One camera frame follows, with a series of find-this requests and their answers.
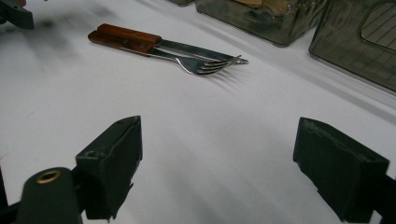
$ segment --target knife blade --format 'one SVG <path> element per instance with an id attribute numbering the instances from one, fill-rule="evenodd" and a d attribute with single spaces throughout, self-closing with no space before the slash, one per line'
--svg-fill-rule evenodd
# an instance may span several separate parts
<path id="1" fill-rule="evenodd" d="M 214 62 L 231 60 L 234 58 L 234 56 L 219 53 L 214 50 L 203 49 L 183 43 L 177 43 L 175 41 L 162 39 L 158 35 L 147 34 L 106 23 L 100 25 L 97 28 L 97 31 L 103 34 L 115 35 L 126 39 L 149 42 L 151 44 L 154 44 L 157 48 L 174 50 L 179 53 L 192 55 L 198 58 L 202 58 Z M 239 59 L 236 63 L 239 64 L 248 63 L 248 60 Z"/>

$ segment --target transparent box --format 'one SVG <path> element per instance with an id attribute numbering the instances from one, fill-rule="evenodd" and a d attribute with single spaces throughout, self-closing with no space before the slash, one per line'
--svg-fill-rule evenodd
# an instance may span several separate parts
<path id="1" fill-rule="evenodd" d="M 286 47 L 318 24 L 326 0 L 195 0 L 200 13 Z"/>
<path id="2" fill-rule="evenodd" d="M 395 93 L 396 0 L 329 0 L 309 51 Z"/>

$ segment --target fork handle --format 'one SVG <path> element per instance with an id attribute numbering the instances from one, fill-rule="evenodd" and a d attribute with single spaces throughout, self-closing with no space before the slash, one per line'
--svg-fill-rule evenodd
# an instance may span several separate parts
<path id="1" fill-rule="evenodd" d="M 130 40 L 136 40 L 136 41 L 143 41 L 143 42 L 148 42 L 151 44 L 158 44 L 161 40 L 163 40 L 160 36 L 158 35 L 151 35 L 135 30 L 130 30 L 126 28 L 122 28 L 119 26 L 115 25 L 110 25 L 110 24 L 102 24 L 97 28 L 97 31 L 103 34 L 109 34 L 109 35 L 115 35 L 123 38 L 127 38 Z"/>
<path id="2" fill-rule="evenodd" d="M 134 51 L 143 54 L 145 56 L 149 56 L 149 54 L 154 49 L 154 44 L 151 43 L 138 42 L 119 36 L 102 34 L 98 31 L 91 32 L 88 35 L 88 39 L 90 39 L 91 42 L 95 44 L 111 47 L 113 49 Z"/>

